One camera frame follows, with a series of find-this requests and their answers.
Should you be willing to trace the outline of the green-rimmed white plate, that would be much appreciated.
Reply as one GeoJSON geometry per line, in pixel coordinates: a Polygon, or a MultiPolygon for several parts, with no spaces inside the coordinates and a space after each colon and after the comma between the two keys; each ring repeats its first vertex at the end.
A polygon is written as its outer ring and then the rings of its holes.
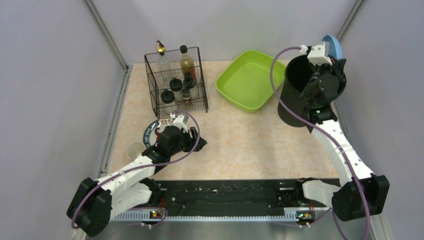
{"type": "Polygon", "coordinates": [[[171,118],[161,118],[153,121],[147,126],[142,136],[142,142],[147,149],[157,142],[154,133],[155,128],[160,127],[162,130],[165,130],[168,126],[174,126],[172,125],[172,121],[171,118]]]}

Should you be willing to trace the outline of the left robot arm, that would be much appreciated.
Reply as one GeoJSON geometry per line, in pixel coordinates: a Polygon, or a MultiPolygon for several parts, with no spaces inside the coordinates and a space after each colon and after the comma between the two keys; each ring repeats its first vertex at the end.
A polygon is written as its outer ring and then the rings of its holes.
{"type": "Polygon", "coordinates": [[[114,217],[150,200],[154,189],[149,177],[172,164],[172,156],[199,152],[207,143],[195,127],[166,126],[155,143],[131,163],[106,177],[87,177],[79,184],[66,211],[71,227],[95,237],[114,217]]]}

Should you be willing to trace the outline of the blue plate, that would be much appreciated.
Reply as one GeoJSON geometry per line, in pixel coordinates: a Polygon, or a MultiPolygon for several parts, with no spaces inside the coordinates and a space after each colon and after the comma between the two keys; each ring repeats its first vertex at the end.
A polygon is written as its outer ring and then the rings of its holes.
{"type": "Polygon", "coordinates": [[[344,59],[342,46],[335,36],[331,34],[325,35],[322,41],[328,43],[328,47],[326,48],[328,56],[332,56],[336,60],[344,59]]]}

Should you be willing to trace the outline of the brown sauce bottle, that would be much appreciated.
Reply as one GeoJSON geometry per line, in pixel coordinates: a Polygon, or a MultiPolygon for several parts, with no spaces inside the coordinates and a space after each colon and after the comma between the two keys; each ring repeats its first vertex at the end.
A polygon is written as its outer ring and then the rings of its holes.
{"type": "Polygon", "coordinates": [[[179,47],[179,50],[181,52],[181,57],[180,57],[179,63],[180,63],[180,67],[181,67],[183,76],[185,78],[190,76],[191,78],[193,78],[193,80],[195,82],[197,82],[194,60],[189,55],[187,46],[181,45],[179,47]]]}

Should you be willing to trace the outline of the black-lid shaker jar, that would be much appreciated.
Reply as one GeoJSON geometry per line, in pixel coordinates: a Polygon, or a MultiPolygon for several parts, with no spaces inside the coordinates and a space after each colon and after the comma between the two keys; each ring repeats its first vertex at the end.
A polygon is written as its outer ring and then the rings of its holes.
{"type": "Polygon", "coordinates": [[[170,114],[176,110],[176,97],[172,90],[164,89],[160,94],[161,104],[161,113],[163,115],[170,114]]]}
{"type": "Polygon", "coordinates": [[[181,90],[183,89],[183,82],[176,77],[173,77],[169,81],[169,88],[174,92],[175,100],[179,101],[181,99],[181,90]]]}
{"type": "Polygon", "coordinates": [[[184,80],[183,80],[183,88],[186,89],[193,89],[197,84],[197,81],[191,76],[190,73],[186,73],[184,75],[184,80]]]}

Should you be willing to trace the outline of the clear gold-spout oil bottle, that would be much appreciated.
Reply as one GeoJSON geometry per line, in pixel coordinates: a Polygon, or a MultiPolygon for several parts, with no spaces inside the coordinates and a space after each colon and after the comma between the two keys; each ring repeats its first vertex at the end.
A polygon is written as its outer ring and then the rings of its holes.
{"type": "Polygon", "coordinates": [[[174,74],[172,72],[171,60],[169,59],[169,56],[166,54],[165,46],[159,40],[157,40],[156,43],[157,43],[157,52],[159,54],[159,58],[158,58],[159,72],[162,76],[164,86],[169,87],[169,83],[174,77],[174,74]]]}

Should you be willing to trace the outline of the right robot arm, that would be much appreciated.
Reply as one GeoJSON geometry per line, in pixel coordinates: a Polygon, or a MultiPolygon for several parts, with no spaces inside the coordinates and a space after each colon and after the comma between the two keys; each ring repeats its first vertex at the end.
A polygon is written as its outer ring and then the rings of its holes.
{"type": "Polygon", "coordinates": [[[307,60],[300,92],[309,132],[323,146],[339,178],[339,186],[307,178],[301,183],[302,194],[332,208],[344,222],[381,214],[390,188],[387,177],[376,175],[358,156],[331,107],[346,87],[345,63],[333,59],[316,65],[307,60]]]}

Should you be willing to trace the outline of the black-lid shaker jar back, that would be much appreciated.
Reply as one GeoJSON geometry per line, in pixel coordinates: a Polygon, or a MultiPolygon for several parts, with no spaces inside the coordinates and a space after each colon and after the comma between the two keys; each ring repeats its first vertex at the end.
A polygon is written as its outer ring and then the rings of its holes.
{"type": "Polygon", "coordinates": [[[175,100],[179,101],[181,99],[181,90],[183,89],[183,82],[176,77],[173,77],[169,81],[169,88],[174,92],[175,100]]]}

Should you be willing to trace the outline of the small pepper grinder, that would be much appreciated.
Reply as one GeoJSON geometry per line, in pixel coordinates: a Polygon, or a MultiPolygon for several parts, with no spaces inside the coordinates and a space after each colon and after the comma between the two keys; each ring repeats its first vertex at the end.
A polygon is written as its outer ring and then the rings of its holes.
{"type": "Polygon", "coordinates": [[[182,98],[183,98],[183,101],[184,101],[184,105],[190,106],[192,104],[190,89],[187,89],[187,88],[182,89],[181,95],[182,95],[182,98]]]}

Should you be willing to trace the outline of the green plastic basin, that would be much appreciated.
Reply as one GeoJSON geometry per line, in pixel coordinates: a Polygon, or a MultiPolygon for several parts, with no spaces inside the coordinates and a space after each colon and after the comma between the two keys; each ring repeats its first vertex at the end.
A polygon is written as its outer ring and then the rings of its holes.
{"type": "Polygon", "coordinates": [[[274,95],[270,82],[273,57],[246,50],[216,79],[215,88],[231,105],[246,113],[257,112],[274,95]]]}

